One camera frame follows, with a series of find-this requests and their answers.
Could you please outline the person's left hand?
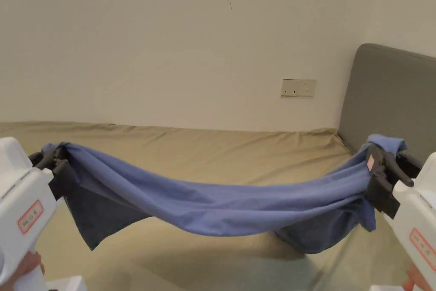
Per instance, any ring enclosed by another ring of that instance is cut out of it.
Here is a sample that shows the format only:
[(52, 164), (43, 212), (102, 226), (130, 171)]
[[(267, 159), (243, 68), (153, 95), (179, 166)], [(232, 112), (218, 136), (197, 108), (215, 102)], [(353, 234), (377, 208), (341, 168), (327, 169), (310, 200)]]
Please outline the person's left hand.
[(42, 263), (41, 255), (38, 252), (28, 252), (16, 269), (11, 278), (1, 285), (1, 291), (13, 291), (15, 283), (24, 275), (31, 273), (33, 270), (39, 268), (42, 274), (45, 274), (45, 267)]

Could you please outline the person's right hand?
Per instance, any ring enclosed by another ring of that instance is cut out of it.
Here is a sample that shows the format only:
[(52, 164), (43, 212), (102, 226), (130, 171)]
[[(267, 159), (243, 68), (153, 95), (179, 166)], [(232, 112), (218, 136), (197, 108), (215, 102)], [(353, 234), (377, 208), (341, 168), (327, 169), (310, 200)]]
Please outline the person's right hand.
[(432, 291), (424, 276), (418, 270), (418, 268), (412, 264), (407, 269), (407, 279), (402, 284), (404, 291), (414, 291), (415, 288), (419, 288), (422, 291)]

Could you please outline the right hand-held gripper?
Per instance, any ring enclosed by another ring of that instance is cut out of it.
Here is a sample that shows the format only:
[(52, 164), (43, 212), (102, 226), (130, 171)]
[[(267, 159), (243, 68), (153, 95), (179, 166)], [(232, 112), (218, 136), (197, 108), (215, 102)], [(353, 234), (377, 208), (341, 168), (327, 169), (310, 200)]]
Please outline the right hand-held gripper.
[(432, 289), (436, 286), (436, 155), (424, 165), (401, 151), (369, 144), (365, 198), (382, 212), (397, 240)]

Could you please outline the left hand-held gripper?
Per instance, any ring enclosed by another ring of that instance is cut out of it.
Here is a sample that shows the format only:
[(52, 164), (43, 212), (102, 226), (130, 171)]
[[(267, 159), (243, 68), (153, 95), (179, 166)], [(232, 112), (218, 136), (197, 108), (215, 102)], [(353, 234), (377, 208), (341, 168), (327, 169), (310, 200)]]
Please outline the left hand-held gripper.
[(74, 184), (65, 146), (29, 157), (17, 139), (0, 140), (0, 284), (15, 273)]

